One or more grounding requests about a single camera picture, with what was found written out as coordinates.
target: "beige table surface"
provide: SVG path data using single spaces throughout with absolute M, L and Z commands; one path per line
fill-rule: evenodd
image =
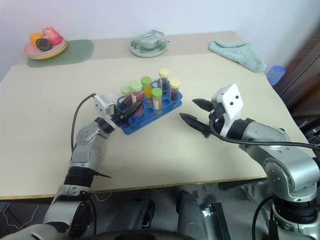
M 64 182 L 71 157 L 72 119 L 79 102 L 95 92 L 114 101 L 120 87 L 142 76 L 157 78 L 159 68 L 181 81 L 182 106 L 131 135 L 115 131 L 106 140 L 93 191 L 221 182 L 265 176 L 263 169 L 236 144 L 214 136 L 205 139 L 185 124 L 179 113 L 203 122 L 208 113 L 192 99 L 211 99 L 236 83 L 244 107 L 242 118 L 284 128 L 295 142 L 306 139 L 264 73 L 254 73 L 208 50 L 209 40 L 239 41 L 232 32 L 168 37 L 171 46 L 155 58 L 139 58 L 127 40 L 96 40 L 90 60 L 31 68 L 25 59 L 0 84 L 0 199 L 53 196 Z M 117 44 L 119 53 L 108 43 Z M 81 108 L 75 132 L 98 113 L 93 100 Z M 304 149 L 313 156 L 311 150 Z

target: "black cable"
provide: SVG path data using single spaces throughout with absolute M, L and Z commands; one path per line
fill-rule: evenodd
M 253 216 L 253 220 L 252 220 L 252 228 L 251 228 L 251 232 L 252 232 L 252 240 L 256 240 L 256 222 L 257 222 L 257 218 L 258 218 L 258 214 L 260 212 L 260 209 L 263 207 L 263 205 L 268 202 L 270 199 L 272 199 L 272 196 L 268 196 L 266 199 L 264 199 L 256 208 L 255 212 L 254 212 L 254 216 Z
M 92 206 L 92 210 L 93 210 L 93 235 L 97 234 L 97 211 L 96 211 L 96 206 L 94 201 L 91 199 L 91 197 L 89 198 L 90 204 Z
M 228 137 L 224 137 L 220 135 L 214 128 L 215 119 L 210 117 L 209 120 L 209 127 L 211 133 L 216 136 L 218 139 L 221 139 L 222 141 L 232 143 L 232 144 L 243 144 L 243 145 L 260 145 L 260 146 L 293 146 L 293 147 L 303 147 L 303 148 L 309 148 L 313 150 L 320 151 L 319 146 L 315 146 L 313 144 L 308 143 L 302 143 L 302 142 L 293 142 L 293 141 L 245 141 L 245 140 L 237 140 L 237 139 L 231 139 Z
M 76 125 L 76 119 L 77 119 L 77 115 L 78 112 L 81 108 L 81 106 L 90 98 L 93 98 L 96 94 L 92 93 L 89 96 L 87 96 L 85 99 L 83 99 L 80 104 L 78 105 L 78 107 L 75 110 L 74 116 L 73 116 L 73 121 L 72 121 L 72 127 L 71 127 L 71 153 L 74 151 L 75 146 L 74 146 L 74 133 L 75 133 L 75 125 Z
M 6 210 L 8 213 L 10 213 L 10 215 L 21 225 L 23 226 L 23 228 L 26 228 L 26 226 L 24 226 L 24 224 L 12 213 L 12 211 L 10 211 L 9 208 L 7 208 Z

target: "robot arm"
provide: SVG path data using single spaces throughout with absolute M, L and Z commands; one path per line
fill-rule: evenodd
M 45 214 L 43 224 L 29 226 L 3 239 L 64 240 L 79 238 L 86 231 L 94 175 L 110 178 L 97 172 L 105 140 L 115 129 L 128 123 L 143 101 L 132 104 L 129 97 L 116 106 L 103 95 L 95 96 L 95 103 L 101 117 L 78 132 L 68 173 Z
M 257 161 L 266 172 L 273 193 L 276 229 L 273 239 L 320 240 L 320 216 L 317 208 L 316 162 L 290 142 L 284 130 L 251 119 L 240 119 L 242 98 L 236 84 L 221 88 L 211 99 L 194 99 L 200 108 L 210 112 L 209 125 L 180 113 L 182 119 L 206 138 L 211 134 L 239 147 Z

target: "green cap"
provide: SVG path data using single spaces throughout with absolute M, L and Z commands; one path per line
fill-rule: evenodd
M 123 86 L 121 87 L 121 93 L 122 93 L 123 95 L 131 94 L 130 86 L 129 86 L 128 84 L 123 85 Z
M 162 89 L 155 87 L 151 90 L 152 97 L 160 98 L 162 96 Z
M 143 76 L 141 78 L 141 83 L 142 83 L 143 86 L 148 86 L 148 85 L 151 84 L 151 82 L 152 82 L 152 79 L 149 76 Z
M 130 83 L 131 92 L 139 92 L 142 90 L 142 85 L 139 81 L 132 81 Z

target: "fruit plate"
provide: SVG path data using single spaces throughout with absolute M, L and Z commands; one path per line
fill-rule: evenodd
M 48 51 L 41 51 L 39 48 L 33 46 L 32 43 L 29 43 L 27 46 L 25 46 L 24 53 L 28 57 L 41 58 L 54 53 L 56 50 L 62 49 L 66 44 L 65 42 L 66 42 L 65 39 L 61 37 L 61 42 L 56 45 L 53 45 L 52 48 Z
M 29 56 L 29 55 L 27 55 L 27 57 L 28 57 L 29 59 L 34 59 L 34 60 L 45 60 L 45 59 L 51 59 L 51 58 L 53 58 L 53 57 L 55 57 L 55 56 L 59 55 L 60 53 L 62 53 L 62 52 L 66 49 L 67 44 L 68 44 L 68 42 L 67 42 L 67 41 L 65 41 L 65 45 L 64 45 L 64 46 L 62 46 L 62 48 L 57 49 L 57 51 L 55 51 L 55 52 L 53 52 L 53 53 L 51 53 L 51 54 L 45 55 L 45 56 L 35 57 L 35 56 Z

